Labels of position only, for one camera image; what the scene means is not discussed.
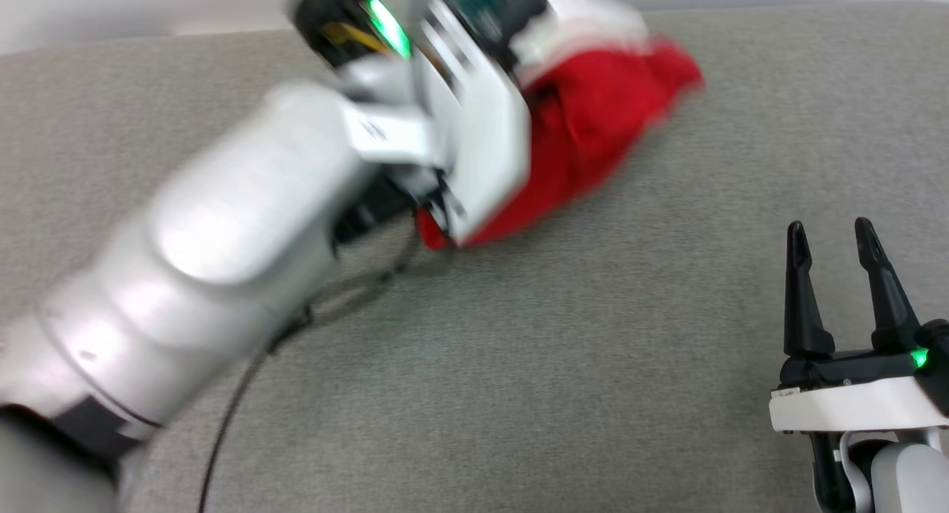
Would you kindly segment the grey fabric sofa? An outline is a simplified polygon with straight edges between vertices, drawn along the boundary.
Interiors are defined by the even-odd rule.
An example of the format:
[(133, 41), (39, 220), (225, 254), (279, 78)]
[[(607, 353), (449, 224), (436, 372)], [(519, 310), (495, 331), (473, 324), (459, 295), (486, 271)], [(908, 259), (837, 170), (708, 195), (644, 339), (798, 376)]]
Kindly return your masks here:
[[(775, 433), (786, 230), (837, 348), (875, 328), (855, 219), (949, 320), (949, 4), (648, 13), (705, 88), (591, 196), (404, 274), (252, 382), (209, 513), (814, 513)], [(294, 31), (0, 56), (0, 326), (264, 92)]]

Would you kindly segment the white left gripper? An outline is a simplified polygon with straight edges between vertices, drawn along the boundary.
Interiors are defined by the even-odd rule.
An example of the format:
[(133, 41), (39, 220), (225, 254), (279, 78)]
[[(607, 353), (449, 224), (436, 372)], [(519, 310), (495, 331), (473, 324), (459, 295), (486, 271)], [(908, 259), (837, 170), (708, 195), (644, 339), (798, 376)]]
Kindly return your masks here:
[(531, 167), (531, 115), (515, 82), (444, 0), (425, 0), (412, 67), (437, 132), (440, 222), (470, 244), (522, 188)]

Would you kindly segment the red white basketball jersey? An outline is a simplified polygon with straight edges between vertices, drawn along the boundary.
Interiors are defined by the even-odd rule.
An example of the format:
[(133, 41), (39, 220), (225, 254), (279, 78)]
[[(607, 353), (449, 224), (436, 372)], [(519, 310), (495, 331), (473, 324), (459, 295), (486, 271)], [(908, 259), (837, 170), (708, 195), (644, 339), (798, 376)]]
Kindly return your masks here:
[(418, 233), (432, 250), (494, 242), (596, 189), (684, 92), (703, 83), (685, 50), (651, 34), (641, 13), (617, 0), (548, 0), (508, 51), (485, 51), (515, 82), (531, 115), (529, 175), (466, 245), (440, 224), (440, 188), (441, 201), (418, 216)]

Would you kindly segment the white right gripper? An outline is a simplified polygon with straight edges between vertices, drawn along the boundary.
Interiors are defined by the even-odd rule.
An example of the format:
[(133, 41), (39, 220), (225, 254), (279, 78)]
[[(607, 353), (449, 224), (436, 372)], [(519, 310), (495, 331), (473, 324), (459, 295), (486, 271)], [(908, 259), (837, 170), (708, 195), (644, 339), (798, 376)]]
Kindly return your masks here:
[(784, 351), (790, 358), (770, 394), (770, 424), (776, 431), (802, 433), (949, 428), (949, 415), (914, 377), (927, 351), (916, 347), (921, 324), (904, 287), (871, 220), (857, 218), (854, 228), (869, 281), (876, 351), (831, 355), (835, 342), (821, 323), (809, 240), (803, 223), (794, 220), (787, 226), (785, 270)]

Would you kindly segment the white paper label tag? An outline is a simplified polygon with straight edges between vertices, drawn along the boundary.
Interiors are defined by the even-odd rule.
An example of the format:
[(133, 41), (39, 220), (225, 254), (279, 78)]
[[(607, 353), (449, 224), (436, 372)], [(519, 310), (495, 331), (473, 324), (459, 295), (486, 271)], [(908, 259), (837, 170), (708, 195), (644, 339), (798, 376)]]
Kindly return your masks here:
[(346, 105), (343, 124), (350, 144), (367, 162), (433, 168), (440, 162), (442, 134), (429, 114), (414, 105)]

